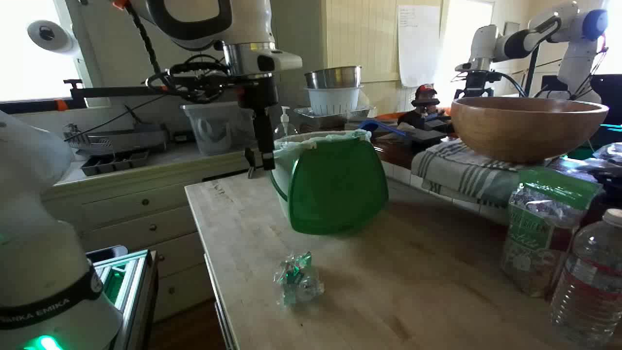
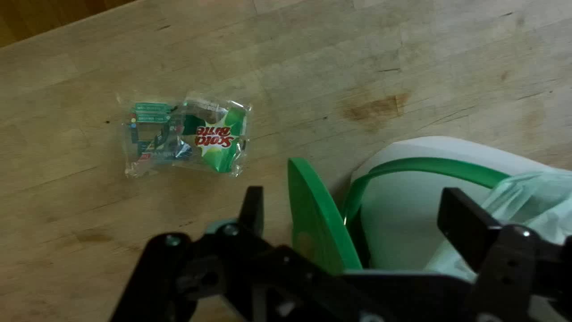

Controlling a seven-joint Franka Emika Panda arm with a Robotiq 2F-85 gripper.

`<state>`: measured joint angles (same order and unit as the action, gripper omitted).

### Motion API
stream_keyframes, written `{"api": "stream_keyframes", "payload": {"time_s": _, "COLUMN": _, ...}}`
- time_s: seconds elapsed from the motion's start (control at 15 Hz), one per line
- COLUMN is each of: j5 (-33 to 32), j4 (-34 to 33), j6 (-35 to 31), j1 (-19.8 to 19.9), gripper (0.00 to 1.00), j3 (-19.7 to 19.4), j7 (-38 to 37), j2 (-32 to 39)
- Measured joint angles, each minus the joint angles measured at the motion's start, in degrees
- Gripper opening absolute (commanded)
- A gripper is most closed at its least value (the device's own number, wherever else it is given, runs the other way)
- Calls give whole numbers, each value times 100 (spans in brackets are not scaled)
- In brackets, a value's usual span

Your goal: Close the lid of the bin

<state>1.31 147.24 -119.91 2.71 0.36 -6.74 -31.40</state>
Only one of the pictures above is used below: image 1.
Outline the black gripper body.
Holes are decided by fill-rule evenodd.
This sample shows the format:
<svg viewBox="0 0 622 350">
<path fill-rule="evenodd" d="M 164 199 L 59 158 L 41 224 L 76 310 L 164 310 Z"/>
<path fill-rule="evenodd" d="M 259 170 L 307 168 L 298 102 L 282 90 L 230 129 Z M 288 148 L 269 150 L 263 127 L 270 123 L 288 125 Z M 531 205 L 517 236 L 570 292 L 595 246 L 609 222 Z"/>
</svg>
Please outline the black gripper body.
<svg viewBox="0 0 622 350">
<path fill-rule="evenodd" d="M 261 125 L 272 125 L 270 108 L 276 104 L 272 74 L 243 76 L 237 86 L 237 98 L 241 108 L 251 109 Z"/>
</svg>

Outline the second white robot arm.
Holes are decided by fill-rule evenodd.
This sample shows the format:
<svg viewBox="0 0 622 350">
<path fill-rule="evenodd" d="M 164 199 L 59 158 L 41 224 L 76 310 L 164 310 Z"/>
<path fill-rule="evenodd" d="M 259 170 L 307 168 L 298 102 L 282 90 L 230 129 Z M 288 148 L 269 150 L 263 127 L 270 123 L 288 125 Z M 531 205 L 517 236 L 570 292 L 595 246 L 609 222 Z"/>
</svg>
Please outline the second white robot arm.
<svg viewBox="0 0 622 350">
<path fill-rule="evenodd" d="M 601 96 L 593 90 L 591 76 L 607 28 L 605 6 L 581 10 L 578 0 L 564 0 L 513 34 L 500 34 L 494 24 L 482 26 L 473 36 L 469 61 L 457 67 L 457 73 L 465 73 L 465 86 L 455 98 L 494 98 L 492 84 L 500 80 L 508 80 L 519 98 L 531 98 L 539 49 L 545 43 L 566 43 L 558 74 L 543 78 L 537 98 L 599 104 Z M 525 84 L 494 71 L 496 63 L 519 59 L 529 59 Z"/>
</svg>

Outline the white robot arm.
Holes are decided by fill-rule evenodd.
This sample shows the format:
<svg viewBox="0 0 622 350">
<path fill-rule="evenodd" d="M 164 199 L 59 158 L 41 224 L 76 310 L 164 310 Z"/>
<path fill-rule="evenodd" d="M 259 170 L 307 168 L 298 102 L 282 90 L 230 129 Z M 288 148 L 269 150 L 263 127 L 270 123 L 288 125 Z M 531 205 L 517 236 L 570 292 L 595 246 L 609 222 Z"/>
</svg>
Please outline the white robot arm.
<svg viewBox="0 0 622 350">
<path fill-rule="evenodd" d="M 164 90 L 206 104 L 234 88 L 255 113 L 263 166 L 274 166 L 269 109 L 276 104 L 276 43 L 270 0 L 216 0 L 216 14 L 179 20 L 166 0 L 113 0 L 140 24 L 154 24 L 187 51 L 218 45 L 226 53 L 206 78 L 189 86 L 164 74 Z M 123 314 L 68 222 L 53 216 L 43 195 L 63 179 L 74 152 L 57 135 L 0 117 L 0 347 L 2 350 L 107 350 Z"/>
</svg>

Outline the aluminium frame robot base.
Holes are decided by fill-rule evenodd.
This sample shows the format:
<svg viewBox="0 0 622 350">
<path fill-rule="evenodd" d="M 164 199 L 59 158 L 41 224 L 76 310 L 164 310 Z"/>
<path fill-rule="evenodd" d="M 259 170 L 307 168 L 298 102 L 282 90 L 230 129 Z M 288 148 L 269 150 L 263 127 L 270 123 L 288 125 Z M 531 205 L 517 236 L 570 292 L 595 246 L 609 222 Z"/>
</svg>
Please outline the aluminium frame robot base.
<svg viewBox="0 0 622 350">
<path fill-rule="evenodd" d="M 156 253 L 150 249 L 129 251 L 113 246 L 90 251 L 105 296 L 121 314 L 121 329 L 107 350 L 148 350 L 158 298 Z"/>
</svg>

